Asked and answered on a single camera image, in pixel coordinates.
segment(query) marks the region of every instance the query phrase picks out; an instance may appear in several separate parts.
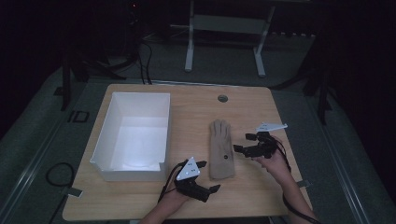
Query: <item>white triangular tracker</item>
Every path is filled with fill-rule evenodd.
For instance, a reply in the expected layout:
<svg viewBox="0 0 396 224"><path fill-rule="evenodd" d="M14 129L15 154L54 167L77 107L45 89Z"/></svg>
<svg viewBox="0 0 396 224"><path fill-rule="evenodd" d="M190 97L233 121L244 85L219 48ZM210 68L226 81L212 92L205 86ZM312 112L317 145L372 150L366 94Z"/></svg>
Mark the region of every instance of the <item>white triangular tracker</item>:
<svg viewBox="0 0 396 224"><path fill-rule="evenodd" d="M274 130L278 130L278 129L284 129L287 128L288 125L285 124L274 124L274 123L262 123L262 125L260 125L256 131L257 132L270 132L270 131L274 131Z"/></svg>
<svg viewBox="0 0 396 224"><path fill-rule="evenodd" d="M178 173L176 180L183 180L190 177L198 176L201 172L198 169L194 157L191 157Z"/></svg>

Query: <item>black wire on floor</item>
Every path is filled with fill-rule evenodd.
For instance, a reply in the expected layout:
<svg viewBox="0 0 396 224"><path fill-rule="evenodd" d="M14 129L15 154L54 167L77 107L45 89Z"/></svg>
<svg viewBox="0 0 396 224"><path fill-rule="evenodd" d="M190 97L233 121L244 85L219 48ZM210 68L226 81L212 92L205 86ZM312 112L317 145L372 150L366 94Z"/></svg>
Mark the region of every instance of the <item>black wire on floor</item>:
<svg viewBox="0 0 396 224"><path fill-rule="evenodd" d="M65 183L56 183L50 179L50 175L53 172L53 170L55 170L56 168L58 168L60 166L66 166L70 170L70 179ZM55 165L53 165L51 168L49 168L49 170L46 173L46 180L50 185L52 185L54 187L66 187L66 188L70 189L73 185L75 176L76 176L75 170L72 165L70 165L67 162L59 162L59 163L56 163ZM55 212L52 214L52 217L49 220L49 224L51 224L53 222L53 219L55 219L55 217L58 214L59 210L61 209L62 205L64 205L64 202L66 201L66 199L67 199L67 193L64 194L64 196L62 197L58 206L56 207Z"/></svg>
<svg viewBox="0 0 396 224"><path fill-rule="evenodd" d="M149 62L151 60L152 48L148 44L146 44L144 42L142 42L142 45L148 47L149 56L148 56L148 61L147 61L146 65L143 65L142 57L140 56L140 53L138 53L138 60L139 60L139 63L140 63L140 77L142 79L143 84L146 85L145 78L144 78L144 71L146 71L147 82L148 82L149 85L152 85L151 78L149 76Z"/></svg>

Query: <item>finger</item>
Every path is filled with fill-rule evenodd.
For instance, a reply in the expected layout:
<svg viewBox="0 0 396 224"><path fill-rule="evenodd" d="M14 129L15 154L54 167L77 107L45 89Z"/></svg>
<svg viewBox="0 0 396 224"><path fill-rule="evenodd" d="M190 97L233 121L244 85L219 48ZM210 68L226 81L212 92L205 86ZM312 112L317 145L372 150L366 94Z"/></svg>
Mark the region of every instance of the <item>finger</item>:
<svg viewBox="0 0 396 224"><path fill-rule="evenodd" d="M262 157L253 157L251 158L253 161L257 161L259 163L262 163Z"/></svg>
<svg viewBox="0 0 396 224"><path fill-rule="evenodd" d="M221 134L221 121L219 119L215 120L215 134L216 135Z"/></svg>
<svg viewBox="0 0 396 224"><path fill-rule="evenodd" d="M231 125L229 123L227 123L225 137L227 140L231 140Z"/></svg>
<svg viewBox="0 0 396 224"><path fill-rule="evenodd" d="M210 125L209 125L209 126L210 126L210 132L212 133L212 136L216 135L215 122L216 122L216 121L213 121L213 122L211 122Z"/></svg>
<svg viewBox="0 0 396 224"><path fill-rule="evenodd" d="M221 134L221 137L224 139L227 137L227 121L225 121L225 120L221 121L220 134Z"/></svg>

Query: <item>metal stand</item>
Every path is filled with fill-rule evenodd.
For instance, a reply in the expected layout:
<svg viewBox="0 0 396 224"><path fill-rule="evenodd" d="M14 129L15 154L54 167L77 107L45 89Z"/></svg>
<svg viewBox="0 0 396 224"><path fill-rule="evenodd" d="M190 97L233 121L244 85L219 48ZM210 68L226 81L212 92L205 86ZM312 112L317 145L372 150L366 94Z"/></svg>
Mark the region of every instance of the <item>metal stand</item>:
<svg viewBox="0 0 396 224"><path fill-rule="evenodd" d="M118 80L126 79L126 77L120 77L119 75L113 73L110 69L90 59L84 53L70 49L64 54L62 60L62 67L63 67L62 96L64 98L61 108L62 111L66 110L71 99L71 81L70 81L71 70L73 70L75 75L78 71L81 72L81 66L83 66L82 62L88 64L90 67L95 68L100 73L112 79L118 79ZM78 81L88 81L88 78L89 78L88 74L83 74L82 77L78 78Z"/></svg>
<svg viewBox="0 0 396 224"><path fill-rule="evenodd" d="M253 49L254 58L259 77L265 77L264 65L262 63L262 47L265 37L268 35L268 29L275 12L275 7L271 7L266 20L220 17L194 14L194 0L190 0L190 29L189 45L187 47L186 64L184 70L192 71L192 60L194 54L194 30L208 30L220 32L233 32L243 34L261 35L260 43Z"/></svg>

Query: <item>forearm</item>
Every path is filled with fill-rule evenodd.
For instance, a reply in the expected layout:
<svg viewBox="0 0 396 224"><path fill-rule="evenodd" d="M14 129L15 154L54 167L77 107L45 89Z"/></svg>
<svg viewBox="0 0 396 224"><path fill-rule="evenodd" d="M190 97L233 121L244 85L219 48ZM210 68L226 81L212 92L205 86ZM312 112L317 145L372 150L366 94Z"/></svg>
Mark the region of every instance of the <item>forearm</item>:
<svg viewBox="0 0 396 224"><path fill-rule="evenodd" d="M140 224L160 224L163 223L169 212L166 211L166 206L157 204L143 219L139 222Z"/></svg>
<svg viewBox="0 0 396 224"><path fill-rule="evenodd" d="M184 202L188 200L187 196L177 192L172 192L173 197L164 197L143 219L140 224L161 224L168 217L172 216Z"/></svg>
<svg viewBox="0 0 396 224"><path fill-rule="evenodd" d="M281 188L283 189L283 194L284 194L285 199L288 201L288 203L294 209L296 209L298 212L300 212L308 217L317 219L315 217L314 212L311 210L308 203L306 202L303 194L300 191L300 188L298 187L298 185L294 181L294 179L289 180L288 183L281 184ZM290 217L291 223L293 223L293 224L310 223L307 220L305 220L301 217L298 217L291 211L289 211L289 217Z"/></svg>

